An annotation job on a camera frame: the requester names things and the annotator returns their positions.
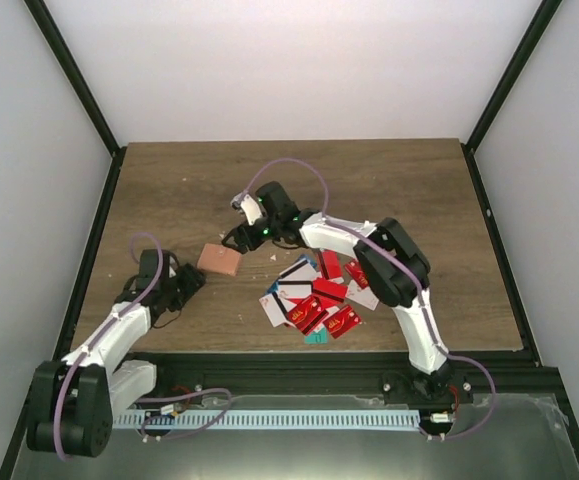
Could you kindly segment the pink card holder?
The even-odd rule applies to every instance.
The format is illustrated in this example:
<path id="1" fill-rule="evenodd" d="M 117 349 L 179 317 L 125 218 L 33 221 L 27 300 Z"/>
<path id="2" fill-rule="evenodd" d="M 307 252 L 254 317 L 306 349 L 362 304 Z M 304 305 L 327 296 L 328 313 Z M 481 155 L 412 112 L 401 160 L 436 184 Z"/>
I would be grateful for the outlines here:
<path id="1" fill-rule="evenodd" d="M 242 255 L 223 245 L 207 243 L 197 261 L 197 268 L 221 275 L 236 276 Z"/>

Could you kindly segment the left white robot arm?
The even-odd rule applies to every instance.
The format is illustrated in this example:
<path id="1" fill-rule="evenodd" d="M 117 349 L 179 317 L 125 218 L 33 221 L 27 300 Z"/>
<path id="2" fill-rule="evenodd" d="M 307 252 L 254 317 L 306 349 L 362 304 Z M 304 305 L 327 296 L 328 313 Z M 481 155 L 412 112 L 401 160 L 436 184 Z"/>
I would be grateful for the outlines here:
<path id="1" fill-rule="evenodd" d="M 131 347 L 167 312 L 179 312 L 206 283 L 205 274 L 168 250 L 147 249 L 105 320 L 77 348 L 44 361 L 30 386 L 26 445 L 32 451 L 97 457 L 114 418 L 145 397 L 165 402 L 172 377 L 148 361 L 129 360 Z"/>

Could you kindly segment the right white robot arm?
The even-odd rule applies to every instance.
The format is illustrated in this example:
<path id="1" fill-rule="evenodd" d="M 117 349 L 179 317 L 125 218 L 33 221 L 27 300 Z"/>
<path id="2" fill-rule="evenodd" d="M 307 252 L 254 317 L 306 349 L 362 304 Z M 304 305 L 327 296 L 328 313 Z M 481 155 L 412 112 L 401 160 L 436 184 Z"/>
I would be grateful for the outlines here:
<path id="1" fill-rule="evenodd" d="M 398 320 L 416 396 L 434 403 L 448 392 L 452 368 L 431 309 L 430 264 L 397 220 L 353 222 L 315 209 L 291 213 L 287 218 L 260 214 L 231 229 L 222 244 L 245 254 L 267 241 L 280 240 L 356 260 L 372 293 Z"/>

